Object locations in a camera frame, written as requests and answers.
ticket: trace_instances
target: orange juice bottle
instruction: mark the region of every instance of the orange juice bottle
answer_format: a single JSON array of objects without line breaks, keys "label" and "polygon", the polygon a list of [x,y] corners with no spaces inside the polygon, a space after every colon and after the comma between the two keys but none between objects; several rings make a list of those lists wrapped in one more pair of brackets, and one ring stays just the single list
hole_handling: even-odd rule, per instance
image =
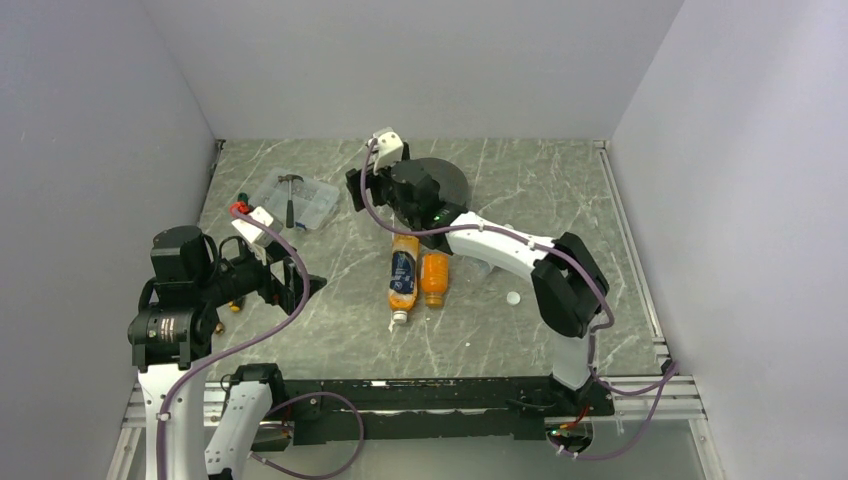
[{"label": "orange juice bottle", "polygon": [[448,290],[448,256],[444,253],[428,253],[421,259],[421,291],[424,303],[430,308],[445,306],[444,295]]},{"label": "orange juice bottle", "polygon": [[392,279],[389,282],[389,308],[393,323],[406,323],[409,311],[418,296],[416,262],[418,238],[395,235],[392,241]]}]

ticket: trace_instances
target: blue label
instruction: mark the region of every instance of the blue label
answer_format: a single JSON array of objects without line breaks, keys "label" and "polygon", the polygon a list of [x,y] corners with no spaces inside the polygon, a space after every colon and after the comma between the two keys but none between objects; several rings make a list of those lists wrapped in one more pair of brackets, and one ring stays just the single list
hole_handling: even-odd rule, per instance
[{"label": "blue label", "polygon": [[407,252],[392,255],[392,280],[389,288],[398,293],[415,291],[415,260]]}]

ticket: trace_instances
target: white bottle cap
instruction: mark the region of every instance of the white bottle cap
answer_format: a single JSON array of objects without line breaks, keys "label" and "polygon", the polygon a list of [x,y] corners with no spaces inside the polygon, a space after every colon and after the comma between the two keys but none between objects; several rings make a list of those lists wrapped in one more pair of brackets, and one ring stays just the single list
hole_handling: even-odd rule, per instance
[{"label": "white bottle cap", "polygon": [[518,305],[518,302],[521,301],[521,295],[518,292],[509,292],[506,294],[506,303],[510,305]]},{"label": "white bottle cap", "polygon": [[392,312],[392,321],[395,323],[406,323],[406,310],[395,310]]}]

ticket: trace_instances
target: white wall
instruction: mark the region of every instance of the white wall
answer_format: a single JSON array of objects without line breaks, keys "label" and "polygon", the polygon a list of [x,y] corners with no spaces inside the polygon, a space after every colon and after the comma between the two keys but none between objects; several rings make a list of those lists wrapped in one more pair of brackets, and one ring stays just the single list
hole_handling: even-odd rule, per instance
[{"label": "white wall", "polygon": [[682,0],[144,0],[218,138],[609,138]]},{"label": "white wall", "polygon": [[687,0],[613,137],[731,479],[846,478],[848,6]]},{"label": "white wall", "polygon": [[0,3],[3,478],[105,477],[151,239],[197,220],[213,144],[138,1]]}]

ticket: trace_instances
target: green marble surface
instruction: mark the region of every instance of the green marble surface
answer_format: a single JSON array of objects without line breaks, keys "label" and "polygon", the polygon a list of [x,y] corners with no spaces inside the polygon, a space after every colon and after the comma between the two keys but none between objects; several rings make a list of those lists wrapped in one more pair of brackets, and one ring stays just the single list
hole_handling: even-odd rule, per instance
[{"label": "green marble surface", "polygon": [[[659,370],[651,328],[639,299],[604,170],[590,141],[409,140],[413,158],[435,156],[460,167],[472,188],[471,209],[526,233],[582,237],[610,283],[613,329],[599,334],[598,365],[607,375]],[[218,362],[210,378],[248,362],[276,362],[286,378],[403,378],[547,375],[550,334],[529,283],[496,269],[482,281],[471,265],[451,260],[446,307],[418,302],[406,325],[389,330],[386,301],[391,234],[366,212],[355,213],[344,173],[361,167],[362,140],[227,141],[200,226],[217,240],[234,234],[227,206],[252,193],[274,167],[339,187],[338,210],[316,231],[284,231],[311,273],[329,284],[289,328]],[[380,209],[384,218],[391,212]],[[510,291],[522,301],[511,307]],[[220,309],[227,331],[214,349],[232,347],[270,329],[285,315],[255,295],[245,309]]]}]

